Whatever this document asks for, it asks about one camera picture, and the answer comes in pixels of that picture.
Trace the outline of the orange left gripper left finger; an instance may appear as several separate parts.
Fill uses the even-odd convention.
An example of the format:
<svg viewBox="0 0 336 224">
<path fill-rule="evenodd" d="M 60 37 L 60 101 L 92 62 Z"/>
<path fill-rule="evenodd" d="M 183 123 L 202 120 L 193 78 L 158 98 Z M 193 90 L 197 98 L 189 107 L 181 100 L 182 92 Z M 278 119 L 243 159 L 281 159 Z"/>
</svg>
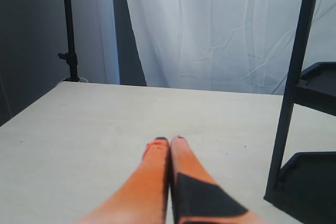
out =
<svg viewBox="0 0 336 224">
<path fill-rule="evenodd" d="M 149 142 L 140 165 L 126 182 L 78 223 L 165 223 L 169 161 L 166 138 Z"/>
</svg>

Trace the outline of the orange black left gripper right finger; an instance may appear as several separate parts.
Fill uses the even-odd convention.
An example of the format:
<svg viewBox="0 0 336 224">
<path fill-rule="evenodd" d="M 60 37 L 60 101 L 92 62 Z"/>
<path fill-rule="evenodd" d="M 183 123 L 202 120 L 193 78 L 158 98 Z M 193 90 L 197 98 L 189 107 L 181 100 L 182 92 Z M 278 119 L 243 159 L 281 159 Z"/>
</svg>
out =
<svg viewBox="0 0 336 224">
<path fill-rule="evenodd" d="M 175 223 L 265 223 L 219 186 L 185 138 L 174 137 L 170 152 Z"/>
</svg>

